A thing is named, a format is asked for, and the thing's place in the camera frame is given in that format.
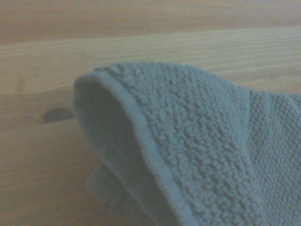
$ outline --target wooden table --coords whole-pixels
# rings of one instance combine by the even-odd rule
[[[78,126],[72,86],[94,67],[189,64],[236,85],[301,93],[298,0],[19,0],[0,11],[2,226],[130,226],[101,216],[85,187],[100,160]],[[46,123],[57,108],[69,119]]]

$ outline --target terry cloth towel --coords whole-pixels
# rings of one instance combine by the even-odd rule
[[[102,160],[87,186],[128,222],[301,225],[301,95],[142,62],[79,77],[73,106]]]

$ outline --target looped fabric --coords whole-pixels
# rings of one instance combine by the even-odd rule
[[[141,62],[80,76],[73,106],[102,160],[87,186],[128,222],[301,225],[300,94]]]

